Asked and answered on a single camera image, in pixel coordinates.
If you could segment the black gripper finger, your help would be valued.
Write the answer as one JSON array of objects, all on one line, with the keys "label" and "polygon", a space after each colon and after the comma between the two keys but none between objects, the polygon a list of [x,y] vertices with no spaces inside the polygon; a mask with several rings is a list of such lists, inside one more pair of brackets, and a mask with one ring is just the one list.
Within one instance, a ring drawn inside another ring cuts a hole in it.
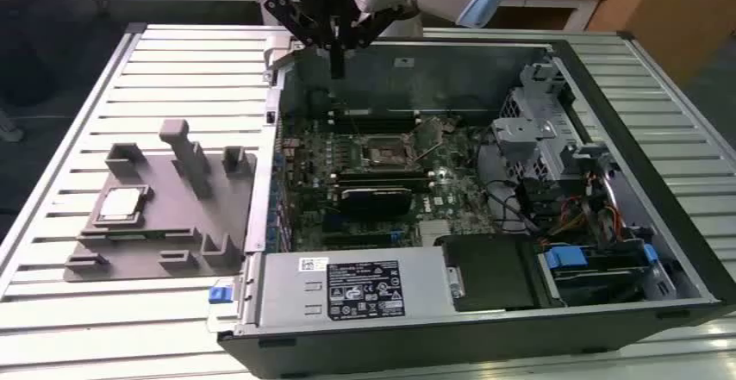
[{"label": "black gripper finger", "polygon": [[265,0],[266,11],[306,47],[329,58],[332,78],[340,78],[340,43],[326,0]]},{"label": "black gripper finger", "polygon": [[346,52],[366,48],[397,19],[397,9],[364,14],[357,7],[344,11],[338,24],[338,77],[345,77]]}]

